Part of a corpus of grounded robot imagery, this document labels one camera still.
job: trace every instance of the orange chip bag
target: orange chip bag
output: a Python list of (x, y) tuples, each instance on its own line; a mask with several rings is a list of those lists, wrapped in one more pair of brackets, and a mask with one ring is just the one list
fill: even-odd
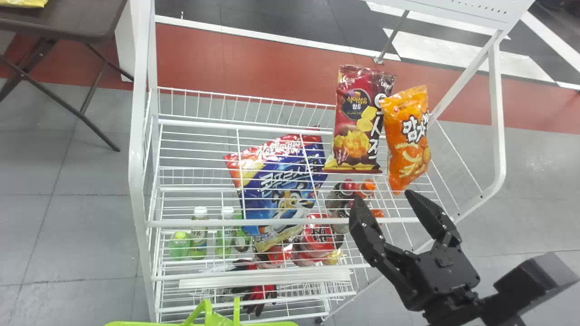
[(427, 141), (427, 86), (417, 86), (379, 101), (385, 114), (389, 184), (399, 194), (427, 171), (431, 151)]

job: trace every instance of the yellow bag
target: yellow bag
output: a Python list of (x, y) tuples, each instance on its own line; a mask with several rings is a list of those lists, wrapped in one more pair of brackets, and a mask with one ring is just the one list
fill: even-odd
[(44, 8), (48, 0), (0, 0), (0, 6)]

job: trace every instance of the red chip bag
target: red chip bag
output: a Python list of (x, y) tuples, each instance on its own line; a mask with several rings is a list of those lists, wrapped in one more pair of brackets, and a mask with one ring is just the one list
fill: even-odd
[(324, 172), (380, 172), (376, 162), (383, 130), (379, 100), (391, 95), (393, 82), (394, 75), (380, 70), (340, 67), (332, 154)]

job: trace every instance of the potato chip bag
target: potato chip bag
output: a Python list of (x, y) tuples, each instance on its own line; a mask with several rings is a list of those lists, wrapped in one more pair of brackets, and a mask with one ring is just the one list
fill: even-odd
[(427, 86), (417, 86), (381, 99), (389, 158), (389, 184), (399, 194), (427, 171), (431, 151), (427, 141)]
[(378, 101), (390, 96), (393, 82), (394, 75), (380, 70), (340, 67), (332, 153), (324, 172), (380, 172), (376, 156), (383, 111)]

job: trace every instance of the green plastic handle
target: green plastic handle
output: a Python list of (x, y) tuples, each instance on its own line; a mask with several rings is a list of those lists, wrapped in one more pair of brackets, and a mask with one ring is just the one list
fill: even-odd
[(236, 296), (234, 298), (234, 325), (240, 326), (240, 297)]
[(201, 314), (201, 311), (205, 310), (205, 325), (211, 325), (212, 324), (212, 304), (209, 300), (204, 299), (199, 305), (197, 305), (197, 307), (195, 308), (195, 310), (191, 313), (191, 315), (189, 315), (189, 317), (187, 317), (183, 323), (181, 323), (182, 326), (192, 326), (193, 325), (193, 321), (197, 318), (197, 316), (199, 316)]

